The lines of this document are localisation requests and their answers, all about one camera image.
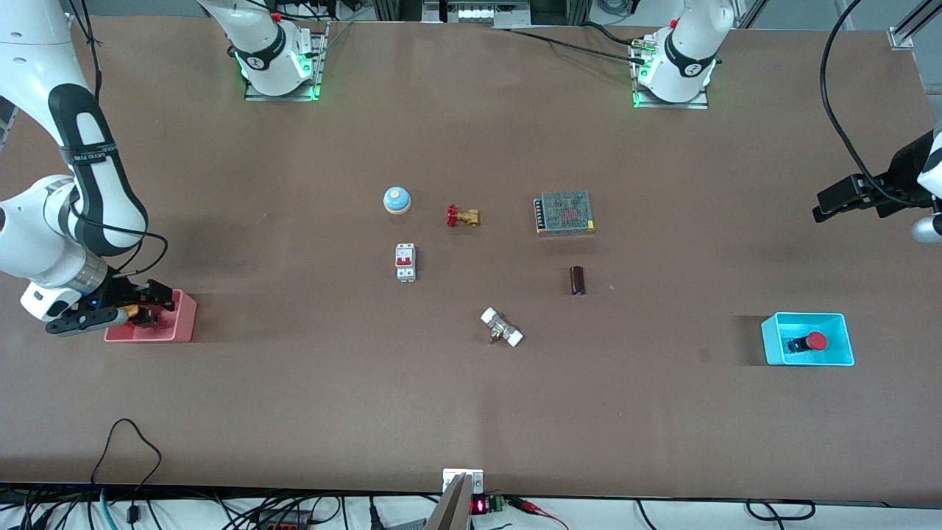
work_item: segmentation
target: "capacitor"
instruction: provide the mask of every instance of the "capacitor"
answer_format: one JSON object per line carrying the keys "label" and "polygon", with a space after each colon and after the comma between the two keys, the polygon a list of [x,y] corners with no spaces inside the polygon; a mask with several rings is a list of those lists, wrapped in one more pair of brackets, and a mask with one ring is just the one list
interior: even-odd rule
{"label": "capacitor", "polygon": [[582,267],[574,265],[569,268],[569,286],[573,290],[573,295],[586,293],[586,277]]}
{"label": "capacitor", "polygon": [[800,354],[814,350],[820,352],[827,348],[827,337],[820,331],[812,331],[804,337],[788,341],[788,350],[792,354]]}

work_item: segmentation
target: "blue container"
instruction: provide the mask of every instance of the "blue container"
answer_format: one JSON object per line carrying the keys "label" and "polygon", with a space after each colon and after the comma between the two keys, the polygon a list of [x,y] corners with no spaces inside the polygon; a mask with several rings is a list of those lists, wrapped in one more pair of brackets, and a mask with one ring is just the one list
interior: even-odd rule
{"label": "blue container", "polygon": [[[788,341],[820,331],[828,339],[823,350],[792,354]],[[775,313],[762,323],[769,364],[788,366],[853,366],[851,338],[840,313]]]}

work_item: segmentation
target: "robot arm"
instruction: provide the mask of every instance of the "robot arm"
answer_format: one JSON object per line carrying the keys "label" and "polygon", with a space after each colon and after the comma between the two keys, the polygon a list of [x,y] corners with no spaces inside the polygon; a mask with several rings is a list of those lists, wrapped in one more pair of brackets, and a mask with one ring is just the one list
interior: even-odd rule
{"label": "robot arm", "polygon": [[654,45],[642,50],[638,82],[666,102],[690,101],[709,83],[734,18],[729,0],[685,0],[674,23],[644,37]]}
{"label": "robot arm", "polygon": [[[871,186],[862,174],[852,174],[818,193],[815,222],[855,209],[875,208],[883,219],[909,207],[932,208],[932,215],[917,220],[913,239],[924,243],[942,242],[942,128],[929,131],[896,152],[889,168]],[[897,200],[887,198],[890,195]]]}
{"label": "robot arm", "polygon": [[[45,205],[53,229],[97,256],[116,256],[137,244],[140,235],[100,226],[141,232],[147,211],[127,182],[55,0],[4,2],[0,8],[0,95],[49,132],[74,174],[74,184],[56,189]],[[8,220],[17,211],[7,211]]]}
{"label": "robot arm", "polygon": [[310,29],[280,17],[276,22],[266,8],[246,0],[196,1],[222,26],[242,75],[259,92],[284,95],[314,74]]}
{"label": "robot arm", "polygon": [[153,297],[102,259],[138,244],[147,212],[82,76],[57,0],[0,2],[0,95],[49,132],[73,173],[47,176],[0,202],[0,271],[30,280],[23,306],[50,333],[71,335],[126,322],[121,307],[136,301],[163,305],[166,290]]}

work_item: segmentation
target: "black sticker band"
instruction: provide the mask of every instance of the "black sticker band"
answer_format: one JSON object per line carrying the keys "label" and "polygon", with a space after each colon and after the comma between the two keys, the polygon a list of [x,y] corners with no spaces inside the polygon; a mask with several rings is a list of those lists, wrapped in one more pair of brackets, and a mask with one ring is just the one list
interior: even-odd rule
{"label": "black sticker band", "polygon": [[278,36],[276,36],[275,40],[264,50],[249,53],[233,47],[238,57],[242,59],[242,62],[249,68],[253,70],[267,70],[271,62],[284,51],[284,44],[287,42],[284,28],[278,24],[276,24],[275,27],[278,28]]}
{"label": "black sticker band", "polygon": [[713,59],[716,57],[716,54],[709,56],[708,58],[702,58],[697,60],[695,58],[689,58],[684,54],[677,51],[677,48],[674,46],[674,33],[673,31],[668,33],[666,41],[665,52],[667,54],[667,59],[669,59],[674,65],[676,65],[677,70],[680,71],[680,74],[684,77],[696,77],[703,70],[705,70],[710,63],[713,62]]}
{"label": "black sticker band", "polygon": [[118,153],[118,146],[113,141],[103,141],[90,145],[59,147],[62,159],[70,166],[90,166],[107,160]]}

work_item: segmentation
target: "metal mounting plate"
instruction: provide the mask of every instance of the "metal mounting plate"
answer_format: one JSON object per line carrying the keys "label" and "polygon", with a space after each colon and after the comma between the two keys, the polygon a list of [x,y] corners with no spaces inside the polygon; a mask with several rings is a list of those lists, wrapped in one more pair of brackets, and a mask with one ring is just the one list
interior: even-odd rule
{"label": "metal mounting plate", "polygon": [[483,470],[468,470],[464,468],[445,468],[442,470],[442,491],[448,489],[448,485],[451,484],[451,479],[455,477],[456,474],[470,474],[474,478],[474,494],[484,492],[484,471]]}

